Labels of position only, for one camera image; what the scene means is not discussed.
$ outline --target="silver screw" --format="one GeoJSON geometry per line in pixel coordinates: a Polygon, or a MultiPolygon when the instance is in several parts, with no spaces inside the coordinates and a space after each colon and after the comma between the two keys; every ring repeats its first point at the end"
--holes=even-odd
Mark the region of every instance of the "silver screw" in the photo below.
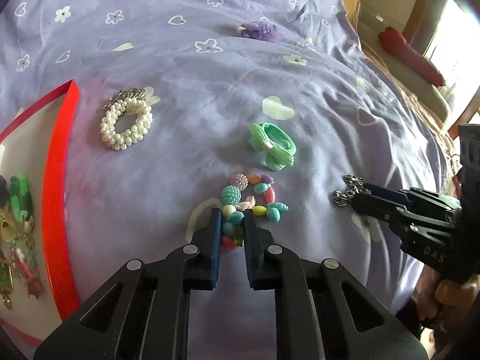
{"type": "Polygon", "coordinates": [[[323,265],[328,269],[337,269],[340,266],[336,259],[326,259],[323,262],[323,265]]]}
{"type": "Polygon", "coordinates": [[[142,262],[137,259],[131,259],[127,263],[127,269],[129,271],[136,271],[137,269],[140,269],[142,267],[142,262]]]}
{"type": "Polygon", "coordinates": [[[198,248],[195,245],[190,244],[183,247],[183,253],[185,254],[195,254],[196,252],[198,252],[198,248]]]}
{"type": "Polygon", "coordinates": [[[282,247],[279,245],[270,245],[267,250],[271,254],[280,254],[283,252],[282,247]]]}

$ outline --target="turquoise bead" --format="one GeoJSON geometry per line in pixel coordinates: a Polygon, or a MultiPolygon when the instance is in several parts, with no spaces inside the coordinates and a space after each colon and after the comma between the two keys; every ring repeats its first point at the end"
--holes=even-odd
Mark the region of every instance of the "turquoise bead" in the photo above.
{"type": "Polygon", "coordinates": [[[220,195],[220,198],[224,205],[231,204],[233,206],[240,203],[241,197],[242,193],[237,187],[234,187],[233,185],[228,185],[223,188],[222,194],[220,195]]]}
{"type": "Polygon", "coordinates": [[[281,202],[268,203],[267,207],[275,207],[280,212],[289,210],[289,207],[286,204],[281,203],[281,202]]]}
{"type": "Polygon", "coordinates": [[[245,215],[243,215],[243,212],[236,211],[231,214],[226,220],[233,223],[234,225],[238,225],[243,220],[244,216],[245,215]]]}
{"type": "Polygon", "coordinates": [[[270,184],[260,183],[253,188],[253,192],[255,192],[257,195],[261,195],[262,193],[265,193],[268,188],[270,188],[270,184]]]}
{"type": "Polygon", "coordinates": [[[222,233],[227,237],[233,237],[235,235],[235,225],[231,222],[225,222],[222,226],[222,233]]]}
{"type": "Polygon", "coordinates": [[[271,222],[278,222],[280,220],[280,211],[275,207],[268,207],[267,219],[271,222]]]}

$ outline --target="green bow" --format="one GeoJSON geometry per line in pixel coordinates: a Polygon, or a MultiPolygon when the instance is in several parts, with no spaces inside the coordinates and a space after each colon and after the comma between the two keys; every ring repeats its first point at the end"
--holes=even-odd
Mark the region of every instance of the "green bow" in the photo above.
{"type": "Polygon", "coordinates": [[[250,145],[257,152],[266,152],[265,162],[270,169],[278,171],[293,165],[297,147],[282,129],[271,123],[252,123],[250,134],[250,145]]]}

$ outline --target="red cushion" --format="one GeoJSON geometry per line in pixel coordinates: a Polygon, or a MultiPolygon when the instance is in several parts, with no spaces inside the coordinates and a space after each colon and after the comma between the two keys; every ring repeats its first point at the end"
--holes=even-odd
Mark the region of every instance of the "red cushion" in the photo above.
{"type": "Polygon", "coordinates": [[[432,62],[410,46],[403,35],[395,28],[385,28],[384,32],[378,34],[378,39],[380,39],[380,43],[385,51],[396,56],[405,65],[420,74],[426,81],[436,87],[445,86],[445,79],[432,62]]]}

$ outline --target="silver chain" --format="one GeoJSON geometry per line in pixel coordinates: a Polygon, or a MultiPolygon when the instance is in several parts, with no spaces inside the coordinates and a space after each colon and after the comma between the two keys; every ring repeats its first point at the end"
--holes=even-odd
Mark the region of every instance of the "silver chain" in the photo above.
{"type": "Polygon", "coordinates": [[[118,100],[125,100],[126,98],[136,98],[137,100],[141,100],[145,96],[145,89],[137,89],[132,88],[129,91],[124,91],[123,89],[116,95],[113,96],[104,106],[104,111],[110,109],[112,104],[117,102],[118,100]]]}
{"type": "Polygon", "coordinates": [[[349,205],[353,197],[359,192],[371,193],[363,186],[363,178],[357,177],[352,173],[344,175],[343,181],[345,181],[350,189],[345,192],[335,191],[333,193],[333,202],[339,207],[349,205]]]}

